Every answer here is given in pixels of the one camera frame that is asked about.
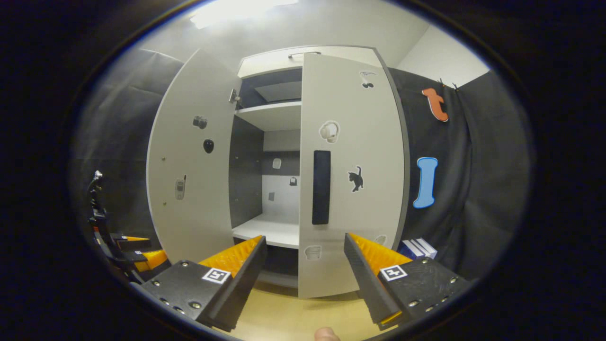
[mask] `finger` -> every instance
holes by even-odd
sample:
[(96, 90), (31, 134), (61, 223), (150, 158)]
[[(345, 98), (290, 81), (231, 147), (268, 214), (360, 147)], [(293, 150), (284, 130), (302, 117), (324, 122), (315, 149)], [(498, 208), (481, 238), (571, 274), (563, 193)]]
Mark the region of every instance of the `finger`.
[(314, 338), (316, 341), (341, 341), (331, 327), (318, 329), (314, 334)]

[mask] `cat sticker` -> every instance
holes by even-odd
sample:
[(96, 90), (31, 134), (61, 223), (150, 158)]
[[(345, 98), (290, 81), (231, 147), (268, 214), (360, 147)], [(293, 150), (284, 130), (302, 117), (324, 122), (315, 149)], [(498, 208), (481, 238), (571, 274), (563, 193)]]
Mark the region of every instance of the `cat sticker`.
[(360, 188), (364, 188), (364, 179), (362, 179), (362, 168), (360, 166), (356, 166), (358, 168), (358, 173), (355, 172), (347, 172), (349, 174), (349, 181), (353, 182), (355, 187), (351, 190), (352, 193), (355, 193), (360, 190)]

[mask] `cabinet shelf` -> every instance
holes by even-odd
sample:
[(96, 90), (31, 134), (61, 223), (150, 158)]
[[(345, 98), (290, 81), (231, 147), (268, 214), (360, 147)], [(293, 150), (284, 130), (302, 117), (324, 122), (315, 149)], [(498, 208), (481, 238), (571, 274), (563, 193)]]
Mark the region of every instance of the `cabinet shelf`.
[(232, 236), (248, 240), (264, 235), (268, 245), (282, 248), (299, 248), (299, 224), (279, 221), (276, 217), (261, 214), (231, 230)]
[(296, 130), (301, 128), (301, 101), (240, 109), (236, 116), (266, 132)]

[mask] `ceiling light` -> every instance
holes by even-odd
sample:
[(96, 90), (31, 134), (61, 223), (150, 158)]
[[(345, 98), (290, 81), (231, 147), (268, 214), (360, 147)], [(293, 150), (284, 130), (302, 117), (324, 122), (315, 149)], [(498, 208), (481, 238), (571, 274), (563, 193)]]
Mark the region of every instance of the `ceiling light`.
[(279, 5), (290, 5), (299, 0), (215, 0), (203, 5), (190, 19), (198, 29), (226, 19), (245, 19)]

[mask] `cabinet door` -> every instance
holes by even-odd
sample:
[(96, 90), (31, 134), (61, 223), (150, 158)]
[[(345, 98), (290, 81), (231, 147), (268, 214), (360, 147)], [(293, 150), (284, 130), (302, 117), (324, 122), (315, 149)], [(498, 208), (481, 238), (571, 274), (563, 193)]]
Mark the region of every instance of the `cabinet door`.
[[(299, 296), (320, 297), (358, 289), (343, 251), (346, 232), (379, 237), (386, 247), (393, 246), (402, 210), (404, 144), (383, 68), (332, 56), (304, 58)], [(361, 72), (374, 74), (363, 77)], [(319, 132), (327, 121), (339, 126), (334, 143)], [(330, 208), (324, 225), (312, 223), (316, 150), (330, 151)]]
[[(168, 259), (201, 261), (233, 246), (228, 167), (235, 103), (241, 80), (198, 50), (164, 95), (147, 154), (147, 194), (156, 233)], [(207, 120), (200, 129), (194, 117)], [(208, 153), (203, 144), (212, 140)], [(176, 198), (176, 180), (185, 179)]]

